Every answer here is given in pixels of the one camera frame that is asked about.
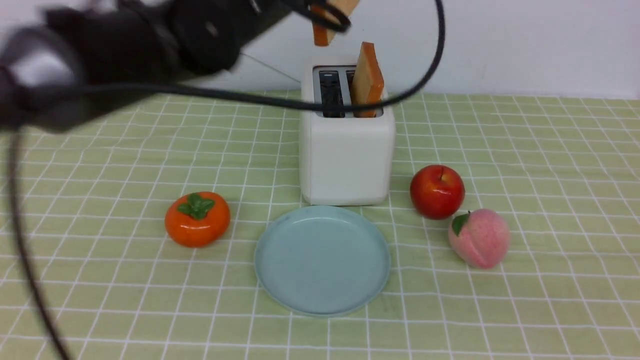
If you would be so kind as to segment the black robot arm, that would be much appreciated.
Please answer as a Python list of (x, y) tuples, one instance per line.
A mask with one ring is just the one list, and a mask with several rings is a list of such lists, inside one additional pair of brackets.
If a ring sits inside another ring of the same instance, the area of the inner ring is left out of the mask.
[(44, 10), (1, 47), (1, 130), (17, 121), (68, 132), (146, 93), (87, 85), (179, 83), (235, 65), (240, 51), (291, 13), (280, 0), (119, 0), (115, 10)]

